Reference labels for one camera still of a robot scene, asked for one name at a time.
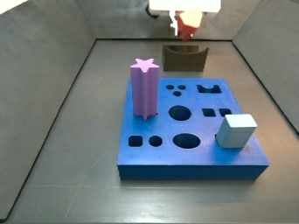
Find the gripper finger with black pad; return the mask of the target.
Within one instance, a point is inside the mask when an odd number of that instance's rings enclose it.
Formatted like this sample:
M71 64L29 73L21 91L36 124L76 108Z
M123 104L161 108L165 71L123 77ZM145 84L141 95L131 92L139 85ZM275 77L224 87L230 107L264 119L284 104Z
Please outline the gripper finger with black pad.
M174 28L174 35L178 36L178 21L175 18L175 10L170 10L171 27Z

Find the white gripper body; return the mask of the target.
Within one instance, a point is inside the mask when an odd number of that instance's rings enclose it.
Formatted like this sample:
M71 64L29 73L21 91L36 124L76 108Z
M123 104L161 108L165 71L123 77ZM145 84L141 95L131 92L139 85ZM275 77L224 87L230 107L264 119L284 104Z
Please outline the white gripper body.
M151 11L187 11L199 8L203 12L219 12L220 0L148 0Z

